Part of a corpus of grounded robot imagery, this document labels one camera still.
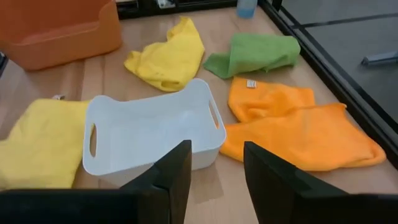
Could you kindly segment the green microfiber towel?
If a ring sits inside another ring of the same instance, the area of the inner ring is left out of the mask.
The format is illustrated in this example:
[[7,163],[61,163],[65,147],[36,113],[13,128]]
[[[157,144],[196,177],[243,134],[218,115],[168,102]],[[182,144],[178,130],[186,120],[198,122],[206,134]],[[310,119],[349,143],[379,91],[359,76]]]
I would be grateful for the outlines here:
[[292,36],[238,33],[231,38],[228,52],[211,54],[203,67],[221,79],[229,79],[240,73],[293,66],[300,51]]

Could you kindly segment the yellow microfiber towel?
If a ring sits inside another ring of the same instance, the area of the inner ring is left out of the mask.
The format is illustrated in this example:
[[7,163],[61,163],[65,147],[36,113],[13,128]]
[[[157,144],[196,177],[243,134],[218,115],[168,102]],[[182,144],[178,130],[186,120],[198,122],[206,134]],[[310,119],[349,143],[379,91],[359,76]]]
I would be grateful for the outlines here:
[[195,77],[205,53],[200,35],[189,17],[167,31],[165,42],[154,42],[124,61],[127,70],[162,91],[179,91]]
[[0,141],[0,190],[72,187],[83,153],[87,101],[38,99]]

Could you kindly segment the orange plastic basket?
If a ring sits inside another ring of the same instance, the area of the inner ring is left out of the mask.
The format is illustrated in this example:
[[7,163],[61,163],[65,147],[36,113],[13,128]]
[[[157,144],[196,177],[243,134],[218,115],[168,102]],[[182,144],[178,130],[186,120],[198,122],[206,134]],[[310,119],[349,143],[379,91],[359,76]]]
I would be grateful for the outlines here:
[[105,54],[121,44],[115,0],[0,0],[0,52],[24,70]]

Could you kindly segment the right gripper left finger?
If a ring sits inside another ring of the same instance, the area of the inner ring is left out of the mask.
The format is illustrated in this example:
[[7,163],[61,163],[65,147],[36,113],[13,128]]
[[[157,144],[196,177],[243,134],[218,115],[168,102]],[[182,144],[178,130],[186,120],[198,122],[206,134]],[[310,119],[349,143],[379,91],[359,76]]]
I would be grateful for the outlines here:
[[192,142],[184,140],[119,189],[0,192],[0,224],[183,224]]

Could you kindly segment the white plastic basket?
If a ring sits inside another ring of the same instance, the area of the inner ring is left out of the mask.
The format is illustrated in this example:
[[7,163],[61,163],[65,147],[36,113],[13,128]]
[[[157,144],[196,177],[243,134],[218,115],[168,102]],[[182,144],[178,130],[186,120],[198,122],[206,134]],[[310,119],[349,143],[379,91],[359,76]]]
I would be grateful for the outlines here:
[[82,163],[87,173],[120,187],[183,140],[192,142],[192,169],[206,168],[225,139],[210,87],[194,78],[178,92],[150,98],[94,97],[86,109]]

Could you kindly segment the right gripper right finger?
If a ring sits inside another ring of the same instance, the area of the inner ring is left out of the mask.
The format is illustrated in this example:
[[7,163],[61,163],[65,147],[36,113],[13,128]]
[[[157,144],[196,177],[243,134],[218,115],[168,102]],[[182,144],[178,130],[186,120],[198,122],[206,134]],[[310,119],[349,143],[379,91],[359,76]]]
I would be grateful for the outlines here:
[[251,141],[244,173],[259,224],[398,224],[398,195],[349,194]]

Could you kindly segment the blue spray bottle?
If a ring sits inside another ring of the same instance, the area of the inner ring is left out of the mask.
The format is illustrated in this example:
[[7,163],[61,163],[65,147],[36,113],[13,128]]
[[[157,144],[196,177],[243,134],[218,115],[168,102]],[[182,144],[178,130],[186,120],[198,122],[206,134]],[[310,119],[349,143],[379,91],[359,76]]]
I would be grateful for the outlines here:
[[250,19],[254,16],[257,7],[257,0],[237,0],[237,16]]

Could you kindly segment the orange microfiber towel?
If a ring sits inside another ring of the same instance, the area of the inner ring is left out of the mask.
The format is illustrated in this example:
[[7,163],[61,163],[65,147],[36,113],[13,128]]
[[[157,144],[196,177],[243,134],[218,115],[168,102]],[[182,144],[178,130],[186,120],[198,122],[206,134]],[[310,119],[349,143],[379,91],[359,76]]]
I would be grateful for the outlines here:
[[279,83],[266,83],[235,77],[228,106],[240,122],[267,116],[280,116],[289,110],[315,105],[313,90]]
[[386,160],[382,147],[346,117],[346,106],[332,103],[291,110],[226,127],[220,151],[243,160],[246,141],[305,171],[373,166]]

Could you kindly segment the gray metal chair leg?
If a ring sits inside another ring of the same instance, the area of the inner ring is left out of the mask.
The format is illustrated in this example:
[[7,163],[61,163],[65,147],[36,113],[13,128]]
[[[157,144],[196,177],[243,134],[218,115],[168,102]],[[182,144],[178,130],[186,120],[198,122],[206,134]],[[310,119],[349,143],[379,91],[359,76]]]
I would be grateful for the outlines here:
[[368,55],[361,61],[361,65],[364,66],[392,63],[398,63],[398,51]]

